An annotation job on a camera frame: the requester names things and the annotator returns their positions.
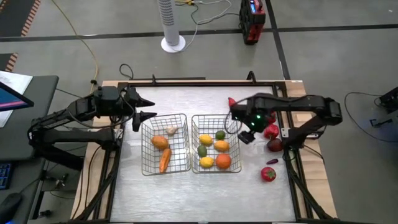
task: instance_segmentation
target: carrot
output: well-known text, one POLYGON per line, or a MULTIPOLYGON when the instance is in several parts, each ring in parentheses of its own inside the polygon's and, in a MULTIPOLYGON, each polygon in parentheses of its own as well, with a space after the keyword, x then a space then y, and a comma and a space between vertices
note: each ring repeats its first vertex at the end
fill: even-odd
POLYGON ((160 158, 160 163, 159 163, 159 171, 161 173, 166 172, 166 169, 167 169, 167 166, 169 165, 171 156, 172 156, 171 149, 165 149, 163 151, 163 154, 162 154, 162 157, 160 158))

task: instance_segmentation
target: orange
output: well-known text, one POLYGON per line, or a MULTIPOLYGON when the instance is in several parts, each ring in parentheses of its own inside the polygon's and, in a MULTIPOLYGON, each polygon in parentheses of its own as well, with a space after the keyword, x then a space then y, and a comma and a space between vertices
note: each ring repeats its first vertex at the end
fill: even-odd
POLYGON ((220 169, 228 169, 231 163, 232 159, 228 154, 220 154, 216 158, 216 165, 220 169))

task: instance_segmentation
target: garlic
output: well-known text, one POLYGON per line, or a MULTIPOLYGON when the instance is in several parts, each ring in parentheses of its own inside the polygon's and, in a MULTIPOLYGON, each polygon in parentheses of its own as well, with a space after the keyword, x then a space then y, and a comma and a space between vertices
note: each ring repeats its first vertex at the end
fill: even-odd
POLYGON ((166 132, 168 135, 173 135, 176 131, 177 131, 177 128, 175 128, 175 127, 169 126, 166 128, 166 132))

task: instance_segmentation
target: white cable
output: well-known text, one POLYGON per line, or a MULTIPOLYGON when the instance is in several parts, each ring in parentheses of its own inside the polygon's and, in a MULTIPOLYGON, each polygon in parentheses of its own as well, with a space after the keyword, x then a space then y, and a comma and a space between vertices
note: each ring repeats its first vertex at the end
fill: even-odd
POLYGON ((228 11, 228 9, 230 9, 230 8, 232 7, 232 3, 231 3, 229 0, 219 0, 219 1, 215 1, 215 2, 206 2, 206 3, 204 3, 204 2, 199 2, 199 3, 201 3, 201 4, 214 4, 214 3, 219 3, 219 2, 222 2, 222 1, 228 2, 228 3, 229 3, 229 6, 228 6, 222 13, 218 14, 217 16, 213 16, 213 17, 211 17, 211 18, 202 19, 202 20, 198 21, 198 22, 197 22, 196 29, 195 29, 195 33, 193 34, 192 39, 191 39, 191 41, 189 42, 189 44, 187 44, 182 50, 176 50, 177 52, 183 52, 184 50, 186 50, 186 49, 192 44, 192 42, 193 42, 193 40, 195 39, 195 36, 196 36, 196 34, 197 34, 197 32, 198 32, 198 26, 199 26, 199 25, 202 25, 201 23, 204 23, 204 22, 206 22, 206 21, 210 21, 210 20, 212 20, 212 19, 217 19, 217 18, 223 16, 224 13, 226 13, 226 11, 228 11))

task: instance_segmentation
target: red power tool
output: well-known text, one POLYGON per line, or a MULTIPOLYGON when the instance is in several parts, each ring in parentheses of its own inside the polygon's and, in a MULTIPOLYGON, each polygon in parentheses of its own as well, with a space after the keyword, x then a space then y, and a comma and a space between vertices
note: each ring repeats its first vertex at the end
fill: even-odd
POLYGON ((242 0, 239 20, 244 43, 248 45, 257 43, 262 27, 266 23, 266 11, 261 0, 242 0))

